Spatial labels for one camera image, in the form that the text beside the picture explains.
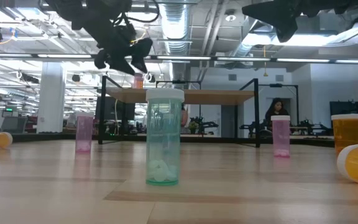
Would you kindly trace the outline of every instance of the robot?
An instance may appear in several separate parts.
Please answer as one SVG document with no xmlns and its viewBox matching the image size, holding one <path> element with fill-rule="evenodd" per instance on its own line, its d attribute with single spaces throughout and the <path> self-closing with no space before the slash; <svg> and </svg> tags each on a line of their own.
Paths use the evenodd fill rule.
<svg viewBox="0 0 358 224">
<path fill-rule="evenodd" d="M 84 8 L 81 0 L 46 0 L 63 19 L 71 21 L 73 30 L 84 28 L 98 43 L 101 49 L 94 59 L 98 69 L 106 68 L 105 62 L 110 69 L 135 75 L 134 69 L 128 64 L 125 57 L 131 56 L 131 64 L 140 71 L 147 73 L 144 57 L 150 53 L 153 41 L 150 38 L 139 40 L 134 43 L 136 31 L 129 19 L 138 19 L 126 16 L 132 7 L 132 0 L 86 0 Z"/>
</svg>

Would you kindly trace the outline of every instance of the person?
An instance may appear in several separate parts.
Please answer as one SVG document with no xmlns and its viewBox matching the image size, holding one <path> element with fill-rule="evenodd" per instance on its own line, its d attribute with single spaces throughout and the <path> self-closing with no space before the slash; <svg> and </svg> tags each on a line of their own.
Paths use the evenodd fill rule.
<svg viewBox="0 0 358 224">
<path fill-rule="evenodd" d="M 272 104 L 268 108 L 265 119 L 268 126 L 272 126 L 272 116 L 276 115 L 290 115 L 286 109 L 284 109 L 283 100 L 280 98 L 274 98 Z"/>
<path fill-rule="evenodd" d="M 185 127 L 187 124 L 187 120 L 188 120 L 189 116 L 187 113 L 187 110 L 185 109 L 185 105 L 182 103 L 181 104 L 181 127 Z"/>
</svg>

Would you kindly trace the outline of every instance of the desk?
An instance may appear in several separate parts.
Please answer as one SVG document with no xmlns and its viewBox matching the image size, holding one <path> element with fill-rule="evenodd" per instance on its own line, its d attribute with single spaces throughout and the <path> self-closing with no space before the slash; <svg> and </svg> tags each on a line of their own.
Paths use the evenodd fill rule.
<svg viewBox="0 0 358 224">
<path fill-rule="evenodd" d="M 107 88 L 106 93 L 123 103 L 146 103 L 145 89 Z M 240 105 L 254 97 L 253 91 L 185 90 L 185 104 Z"/>
<path fill-rule="evenodd" d="M 117 88 L 107 87 L 107 80 L 117 86 Z M 254 84 L 255 88 L 253 91 L 244 91 L 244 88 Z M 99 144 L 103 143 L 104 135 L 104 107 L 106 102 L 106 95 L 114 97 L 115 99 L 125 103 L 146 103 L 146 92 L 145 89 L 125 89 L 121 88 L 116 82 L 110 79 L 107 76 L 102 77 L 102 90 L 101 90 L 101 103 L 100 103 L 100 124 L 99 124 Z M 224 106 L 234 106 L 234 138 L 225 139 L 228 143 L 240 143 L 238 138 L 238 106 L 243 105 L 243 103 L 250 99 L 255 98 L 255 120 L 259 120 L 259 90 L 258 90 L 258 79 L 255 78 L 249 83 L 243 86 L 240 90 L 185 90 L 185 102 L 189 105 L 224 105 Z M 255 127 L 256 130 L 259 130 L 259 124 Z M 260 135 L 257 134 L 255 138 L 256 147 L 260 146 Z"/>
</svg>

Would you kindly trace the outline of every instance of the ceiling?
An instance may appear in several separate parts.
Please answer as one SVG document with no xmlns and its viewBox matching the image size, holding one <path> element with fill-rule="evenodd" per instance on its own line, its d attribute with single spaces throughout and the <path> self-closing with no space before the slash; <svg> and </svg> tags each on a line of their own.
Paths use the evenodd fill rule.
<svg viewBox="0 0 358 224">
<path fill-rule="evenodd" d="M 98 48 L 93 38 L 84 30 L 72 31 L 71 23 L 62 19 L 56 12 L 42 11 L 40 7 L 26 7 L 27 5 L 18 5 L 20 2 L 28 2 L 25 0 L 16 0 L 15 8 L 0 7 L 0 27 L 2 27 L 3 44 L 0 44 L 0 53 L 25 53 L 25 54 L 96 54 Z M 160 0 L 159 2 L 166 3 L 167 0 Z M 252 4 L 255 1 L 215 1 L 215 0 L 198 0 L 186 1 L 190 6 L 190 36 L 187 42 L 190 43 L 190 55 L 201 55 L 205 33 L 208 30 L 209 21 L 212 20 L 211 35 L 208 43 L 213 43 L 211 48 L 211 55 L 226 54 L 235 50 L 239 44 L 244 43 L 247 36 L 246 30 L 249 30 L 248 18 L 241 13 L 241 7 Z M 213 5 L 218 3 L 217 13 L 212 16 Z M 222 9 L 233 9 L 233 14 L 236 19 L 233 21 L 225 20 L 226 16 L 220 16 L 220 13 L 225 13 Z M 131 17 L 138 19 L 151 19 L 155 14 L 145 14 L 142 12 L 130 12 Z M 265 46 L 262 44 L 262 36 L 256 36 L 253 42 L 247 42 L 252 45 L 250 54 L 253 57 L 281 57 L 281 58 L 358 58 L 358 32 L 346 32 L 346 27 L 351 23 L 351 19 L 358 15 L 357 12 L 337 16 L 332 12 L 323 12 L 317 18 L 308 19 L 300 18 L 298 26 L 300 31 L 308 30 L 307 28 L 313 25 L 319 27 L 319 30 L 335 31 L 336 34 L 330 36 L 330 41 L 324 45 L 316 45 L 312 47 L 305 47 L 307 40 L 300 43 L 300 46 L 285 45 L 277 42 L 269 42 Z M 150 37 L 154 41 L 151 55 L 166 55 L 164 34 L 162 31 L 162 19 L 151 23 L 143 24 L 140 22 L 133 22 L 138 37 Z M 217 29 L 217 36 L 211 39 L 213 31 Z M 0 59 L 0 85 L 19 86 L 20 88 L 0 88 L 0 93 L 3 95 L 0 101 L 0 106 L 9 103 L 11 98 L 25 103 L 24 99 L 32 106 L 29 110 L 23 110 L 26 113 L 34 114 L 37 111 L 37 95 L 39 94 L 38 85 L 33 88 L 25 88 L 31 85 L 21 81 L 20 72 L 38 78 L 40 81 L 42 74 L 41 61 L 35 60 L 2 60 Z M 125 73 L 117 72 L 115 70 L 98 70 L 94 67 L 93 62 L 62 62 L 62 65 L 67 71 L 67 85 L 66 90 L 66 111 L 71 113 L 74 110 L 81 108 L 82 111 L 93 111 L 91 106 L 94 105 L 90 99 L 96 99 L 99 95 L 95 89 L 83 89 L 84 86 L 100 86 L 101 77 L 109 75 L 115 82 L 124 87 L 130 87 L 132 77 Z M 248 67 L 260 68 L 264 67 L 264 63 L 253 63 Z M 290 72 L 292 65 L 287 63 L 270 63 L 268 67 L 287 68 Z M 169 72 L 169 63 L 148 63 L 147 68 L 149 72 L 154 74 L 156 80 L 171 80 L 172 77 Z M 73 82 L 71 80 L 73 75 L 80 75 L 80 82 Z M 154 83 L 145 82 L 146 88 L 153 88 Z M 71 103 L 75 99 L 76 104 L 72 106 Z"/>
</svg>

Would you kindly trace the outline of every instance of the black metal frame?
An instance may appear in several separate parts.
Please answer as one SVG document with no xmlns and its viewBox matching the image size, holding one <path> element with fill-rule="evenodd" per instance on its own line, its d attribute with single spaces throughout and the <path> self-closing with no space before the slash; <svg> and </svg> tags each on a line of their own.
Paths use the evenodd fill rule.
<svg viewBox="0 0 358 224">
<path fill-rule="evenodd" d="M 299 125 L 299 86 L 298 85 L 282 85 L 282 84 L 259 84 L 259 86 L 268 86 L 270 88 L 295 87 L 296 90 L 296 123 Z"/>
<path fill-rule="evenodd" d="M 257 78 L 252 79 L 247 84 L 245 84 L 243 87 L 241 87 L 239 90 L 245 90 L 248 86 L 251 84 L 254 84 L 254 103 L 255 103 L 255 146 L 256 148 L 260 148 L 260 123 L 259 123 L 259 80 Z M 234 117 L 234 127 L 236 128 L 235 131 L 235 138 L 238 138 L 238 106 L 235 107 L 236 115 Z"/>
<path fill-rule="evenodd" d="M 122 88 L 122 86 L 120 86 L 118 83 L 116 83 L 110 77 L 108 77 L 106 75 L 102 76 L 102 91 L 101 91 L 100 110 L 99 110 L 99 135 L 98 135 L 98 143 L 99 144 L 103 144 L 103 137 L 104 137 L 104 130 L 105 130 L 105 127 L 104 127 L 104 107 L 106 106 L 107 80 L 109 80 L 112 84 L 114 84 L 118 88 Z"/>
</svg>

